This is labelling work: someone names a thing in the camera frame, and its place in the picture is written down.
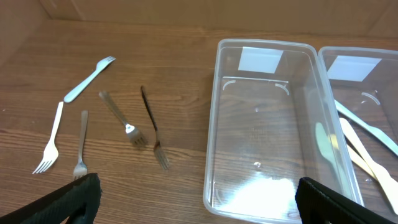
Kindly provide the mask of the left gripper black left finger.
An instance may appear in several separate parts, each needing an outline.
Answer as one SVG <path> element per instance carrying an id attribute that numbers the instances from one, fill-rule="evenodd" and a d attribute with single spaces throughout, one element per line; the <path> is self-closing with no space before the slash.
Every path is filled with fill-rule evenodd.
<path id="1" fill-rule="evenodd" d="M 87 174 L 1 217 L 1 223 L 94 223 L 101 200 L 100 178 Z"/>

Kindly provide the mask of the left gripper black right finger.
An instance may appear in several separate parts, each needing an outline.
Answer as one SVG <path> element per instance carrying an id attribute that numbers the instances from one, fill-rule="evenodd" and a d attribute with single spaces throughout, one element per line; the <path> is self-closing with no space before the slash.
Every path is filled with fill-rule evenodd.
<path id="1" fill-rule="evenodd" d="M 295 201 L 303 224 L 394 224 L 309 177 L 299 180 Z"/>

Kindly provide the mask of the yellow plastic knife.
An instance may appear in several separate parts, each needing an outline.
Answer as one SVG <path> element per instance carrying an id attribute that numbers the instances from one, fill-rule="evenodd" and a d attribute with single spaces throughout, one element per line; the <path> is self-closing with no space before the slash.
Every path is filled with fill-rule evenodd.
<path id="1" fill-rule="evenodd" d="M 337 145 L 335 134 L 329 135 L 328 138 L 331 140 L 333 146 Z M 349 145 L 347 145 L 347 149 L 351 161 L 354 162 L 357 166 L 359 166 L 367 174 L 369 174 L 373 179 L 377 180 L 377 177 L 373 174 L 372 170 L 369 168 L 369 166 L 366 164 L 363 158 L 359 154 L 357 154 Z"/>

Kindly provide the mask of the teal plastic knife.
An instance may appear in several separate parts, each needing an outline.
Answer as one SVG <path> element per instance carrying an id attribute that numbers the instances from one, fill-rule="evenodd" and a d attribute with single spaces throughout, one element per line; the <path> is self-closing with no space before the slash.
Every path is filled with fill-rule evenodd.
<path id="1" fill-rule="evenodd" d="M 326 131 L 321 123 L 316 123 L 315 125 L 315 137 L 317 140 L 320 154 L 331 164 L 333 172 L 338 179 L 338 183 L 341 189 L 341 195 L 350 197 L 351 187 L 346 178 L 345 170 L 343 168 L 343 165 L 336 160 L 336 151 L 334 150 L 329 135 L 326 134 Z"/>

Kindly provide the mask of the white plastic knife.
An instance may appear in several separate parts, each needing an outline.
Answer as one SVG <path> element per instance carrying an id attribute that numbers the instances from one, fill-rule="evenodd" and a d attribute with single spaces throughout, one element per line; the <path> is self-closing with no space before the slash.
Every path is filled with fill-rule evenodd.
<path id="1" fill-rule="evenodd" d="M 372 159 L 349 122 L 344 118 L 340 118 L 340 124 L 345 137 L 355 147 L 359 155 L 372 170 L 385 192 L 394 213 L 397 214 L 397 181 L 390 176 L 386 168 Z"/>

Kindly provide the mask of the pale grey-blue plastic knife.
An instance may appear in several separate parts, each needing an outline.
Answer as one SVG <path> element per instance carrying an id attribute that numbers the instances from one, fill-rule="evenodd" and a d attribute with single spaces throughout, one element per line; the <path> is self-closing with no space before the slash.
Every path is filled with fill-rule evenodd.
<path id="1" fill-rule="evenodd" d="M 348 108 L 343 106 L 337 100 L 335 100 L 335 106 L 338 112 L 345 115 L 347 118 L 354 121 L 356 124 L 360 125 L 367 132 L 371 133 L 378 140 L 380 140 L 380 142 L 382 142 L 387 148 L 389 148 L 395 155 L 397 155 L 398 146 L 386 133 L 384 133 L 379 128 L 371 126 L 365 121 L 363 121 L 361 118 L 356 116 L 353 112 L 351 112 Z"/>

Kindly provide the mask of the clear plastic container left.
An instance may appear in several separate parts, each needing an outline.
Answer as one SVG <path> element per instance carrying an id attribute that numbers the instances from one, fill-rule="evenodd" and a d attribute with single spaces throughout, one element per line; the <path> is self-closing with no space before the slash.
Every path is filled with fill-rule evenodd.
<path id="1" fill-rule="evenodd" d="M 299 180 L 341 194 L 320 154 L 315 125 L 336 135 L 335 157 L 361 204 L 330 82 L 308 44 L 224 39 L 218 44 L 206 153 L 203 203 L 219 216 L 255 223 L 300 223 Z"/>

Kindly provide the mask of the clear plastic container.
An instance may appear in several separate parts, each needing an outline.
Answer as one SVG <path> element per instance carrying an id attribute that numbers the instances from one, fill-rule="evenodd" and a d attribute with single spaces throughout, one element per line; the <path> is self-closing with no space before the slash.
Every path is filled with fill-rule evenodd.
<path id="1" fill-rule="evenodd" d="M 326 70 L 364 206 L 397 222 L 397 51 L 323 47 Z"/>
<path id="2" fill-rule="evenodd" d="M 361 204 L 330 82 L 308 44 L 224 39 L 218 44 L 206 153 L 203 203 L 219 216 L 255 223 L 300 223 L 299 180 L 341 194 L 320 154 L 315 125 L 336 135 L 335 157 Z"/>

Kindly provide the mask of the clear plastic container right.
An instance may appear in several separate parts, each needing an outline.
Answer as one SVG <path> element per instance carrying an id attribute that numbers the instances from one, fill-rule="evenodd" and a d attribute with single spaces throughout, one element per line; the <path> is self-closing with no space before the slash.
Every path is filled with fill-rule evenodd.
<path id="1" fill-rule="evenodd" d="M 326 70 L 364 206 L 397 222 L 397 51 L 323 47 Z"/>

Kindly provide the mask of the white plastic fork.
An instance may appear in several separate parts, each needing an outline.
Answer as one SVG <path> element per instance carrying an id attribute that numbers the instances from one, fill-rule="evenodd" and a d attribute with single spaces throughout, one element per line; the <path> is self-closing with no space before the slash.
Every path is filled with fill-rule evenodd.
<path id="1" fill-rule="evenodd" d="M 37 168 L 33 171 L 33 174 L 45 172 L 53 165 L 53 163 L 58 158 L 59 153 L 55 146 L 55 137 L 57 135 L 58 127 L 62 117 L 63 104 L 63 101 L 58 103 L 50 139 L 44 149 L 43 158 Z"/>

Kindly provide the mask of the wide metal fork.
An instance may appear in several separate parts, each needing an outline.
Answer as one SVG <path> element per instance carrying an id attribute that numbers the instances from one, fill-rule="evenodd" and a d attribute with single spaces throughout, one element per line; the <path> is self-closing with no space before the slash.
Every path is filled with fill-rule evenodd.
<path id="1" fill-rule="evenodd" d="M 143 133 L 134 125 L 128 123 L 125 116 L 122 114 L 118 106 L 115 104 L 110 94 L 107 91 L 99 92 L 99 97 L 105 102 L 108 108 L 114 113 L 114 115 L 120 120 L 125 127 L 125 133 L 133 145 L 144 146 L 147 141 Z"/>

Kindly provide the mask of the dark metal fork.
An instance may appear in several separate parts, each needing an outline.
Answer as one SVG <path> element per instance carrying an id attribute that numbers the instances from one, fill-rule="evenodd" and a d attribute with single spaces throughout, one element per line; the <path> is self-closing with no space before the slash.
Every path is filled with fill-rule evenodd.
<path id="1" fill-rule="evenodd" d="M 163 168 L 163 170 L 168 170 L 169 166 L 170 166 L 169 160 L 168 160 L 164 150 L 162 149 L 160 139 L 159 139 L 159 130 L 158 130 L 157 124 L 155 122 L 154 116 L 152 114 L 149 102 L 147 100 L 146 91 L 145 91 L 144 86 L 141 86 L 141 96 L 144 101 L 146 110 L 149 114 L 149 118 L 152 121 L 154 130 L 155 130 L 155 144 L 154 144 L 154 148 L 153 148 L 155 158 L 157 159 L 158 163 L 160 164 L 161 168 Z"/>

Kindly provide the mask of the pale blue plastic fork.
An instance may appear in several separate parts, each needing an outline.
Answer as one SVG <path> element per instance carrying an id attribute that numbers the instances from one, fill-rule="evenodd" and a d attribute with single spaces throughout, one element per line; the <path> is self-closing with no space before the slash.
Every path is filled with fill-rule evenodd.
<path id="1" fill-rule="evenodd" d="M 64 102 L 71 103 L 95 78 L 101 73 L 106 67 L 108 67 L 116 58 L 113 56 L 106 57 L 100 60 L 96 64 L 96 69 L 94 72 L 84 79 L 80 84 L 78 84 L 74 89 L 72 89 L 68 94 L 64 97 Z"/>

